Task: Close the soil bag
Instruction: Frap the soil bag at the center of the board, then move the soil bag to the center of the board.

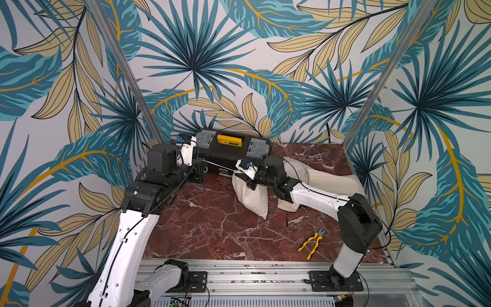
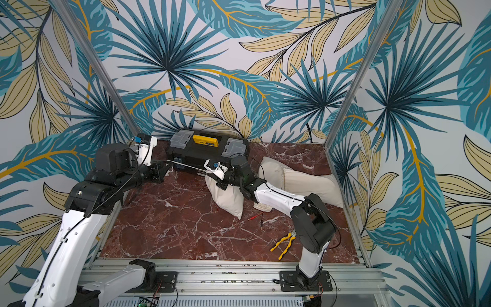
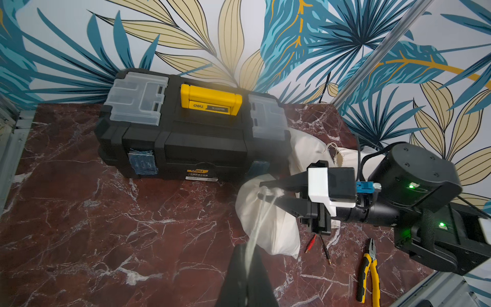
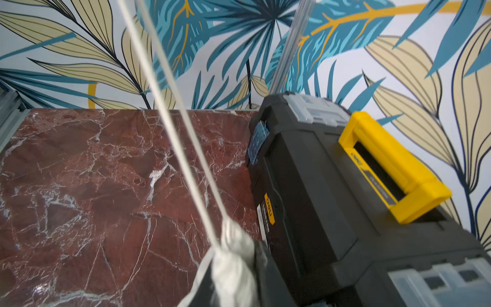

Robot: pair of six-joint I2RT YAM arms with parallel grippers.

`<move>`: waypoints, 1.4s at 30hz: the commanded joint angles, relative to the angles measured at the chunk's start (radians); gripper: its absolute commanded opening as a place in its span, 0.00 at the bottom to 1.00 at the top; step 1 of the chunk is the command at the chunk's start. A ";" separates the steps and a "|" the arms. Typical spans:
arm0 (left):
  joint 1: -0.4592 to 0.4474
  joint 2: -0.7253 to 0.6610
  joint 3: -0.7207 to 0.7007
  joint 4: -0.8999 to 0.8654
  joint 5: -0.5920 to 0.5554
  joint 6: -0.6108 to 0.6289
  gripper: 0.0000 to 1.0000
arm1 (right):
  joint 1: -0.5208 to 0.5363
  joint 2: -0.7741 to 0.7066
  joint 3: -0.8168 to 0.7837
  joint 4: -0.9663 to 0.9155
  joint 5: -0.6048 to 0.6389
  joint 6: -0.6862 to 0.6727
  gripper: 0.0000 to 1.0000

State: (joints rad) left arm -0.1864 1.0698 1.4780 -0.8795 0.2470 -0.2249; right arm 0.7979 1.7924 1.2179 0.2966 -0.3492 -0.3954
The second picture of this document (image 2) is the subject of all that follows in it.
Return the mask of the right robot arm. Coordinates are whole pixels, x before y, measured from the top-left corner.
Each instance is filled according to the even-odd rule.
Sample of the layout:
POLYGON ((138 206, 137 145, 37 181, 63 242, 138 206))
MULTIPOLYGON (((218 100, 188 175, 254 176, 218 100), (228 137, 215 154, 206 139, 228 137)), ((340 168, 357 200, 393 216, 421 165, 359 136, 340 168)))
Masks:
POLYGON ((233 155, 225 164, 208 160, 204 167, 219 188, 238 187, 244 198, 269 205, 290 217, 303 246, 295 271, 297 280, 292 284, 303 289, 317 285, 322 274, 323 255, 338 230, 320 197, 314 193, 308 196, 292 194, 269 184, 253 173, 244 155, 233 155))

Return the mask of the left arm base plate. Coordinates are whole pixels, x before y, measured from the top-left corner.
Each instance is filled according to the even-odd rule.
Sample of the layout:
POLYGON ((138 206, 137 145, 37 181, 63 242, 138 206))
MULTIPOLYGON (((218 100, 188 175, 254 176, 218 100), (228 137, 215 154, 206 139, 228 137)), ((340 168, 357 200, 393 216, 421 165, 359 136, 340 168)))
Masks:
POLYGON ((178 273, 176 271, 157 271, 149 278, 145 277, 143 285, 126 291, 126 293, 172 293, 175 291, 178 273))

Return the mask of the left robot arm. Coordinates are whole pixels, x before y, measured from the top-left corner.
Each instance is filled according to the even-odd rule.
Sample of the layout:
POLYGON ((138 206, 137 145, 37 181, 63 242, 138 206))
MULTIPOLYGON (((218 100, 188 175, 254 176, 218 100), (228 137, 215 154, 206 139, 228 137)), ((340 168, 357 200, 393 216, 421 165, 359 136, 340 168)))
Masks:
POLYGON ((92 243, 125 192, 147 182, 161 183, 169 170, 152 160, 157 139, 139 135, 138 151, 124 144, 99 149, 96 167, 76 184, 65 203, 60 231, 48 257, 23 299, 12 306, 104 306, 129 290, 152 291, 155 264, 132 260, 121 271, 92 284, 79 278, 92 243))

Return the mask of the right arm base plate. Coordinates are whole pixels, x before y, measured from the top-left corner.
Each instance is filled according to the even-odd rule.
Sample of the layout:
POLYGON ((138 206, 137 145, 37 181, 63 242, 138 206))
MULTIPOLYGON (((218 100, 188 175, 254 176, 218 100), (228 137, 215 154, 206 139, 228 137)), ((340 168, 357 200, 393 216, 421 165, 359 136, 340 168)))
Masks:
POLYGON ((274 280, 282 292, 330 292, 333 290, 331 276, 327 271, 319 271, 308 278, 300 271, 280 271, 280 277, 274 280))

